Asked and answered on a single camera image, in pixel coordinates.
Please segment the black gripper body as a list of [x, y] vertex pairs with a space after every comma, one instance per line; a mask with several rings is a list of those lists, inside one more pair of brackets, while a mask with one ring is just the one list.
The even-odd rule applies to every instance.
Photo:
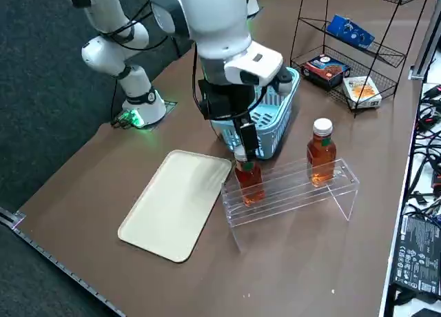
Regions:
[[215, 85], [198, 80], [202, 99], [198, 102], [205, 120], [226, 121], [244, 116], [255, 101], [252, 85]]

